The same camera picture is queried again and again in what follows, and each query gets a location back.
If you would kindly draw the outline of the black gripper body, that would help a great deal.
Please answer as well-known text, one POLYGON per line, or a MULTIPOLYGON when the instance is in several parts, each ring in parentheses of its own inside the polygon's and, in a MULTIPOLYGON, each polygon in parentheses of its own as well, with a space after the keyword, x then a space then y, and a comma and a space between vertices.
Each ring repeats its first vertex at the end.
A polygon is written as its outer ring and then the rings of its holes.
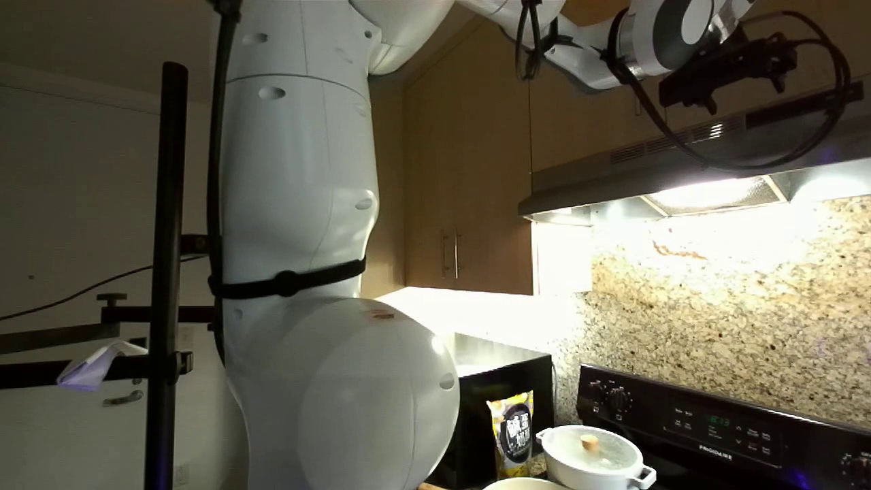
POLYGON ((661 106, 702 106, 716 115, 713 92, 743 83, 769 79, 776 92, 784 89, 784 79, 799 68, 799 53, 781 32, 748 42, 746 35, 731 38, 728 43, 702 50, 683 68, 669 73, 659 84, 661 106))

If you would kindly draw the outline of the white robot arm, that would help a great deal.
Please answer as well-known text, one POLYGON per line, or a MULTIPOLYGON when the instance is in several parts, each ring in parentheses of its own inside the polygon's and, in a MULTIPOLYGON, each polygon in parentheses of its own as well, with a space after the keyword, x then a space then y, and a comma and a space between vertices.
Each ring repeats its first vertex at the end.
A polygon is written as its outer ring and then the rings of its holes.
POLYGON ((599 25, 567 0, 214 0, 223 353, 248 490, 418 490, 450 449, 461 383, 441 338, 361 294, 380 219, 370 83, 454 5, 589 89, 664 77, 732 38, 755 0, 627 0, 599 25))

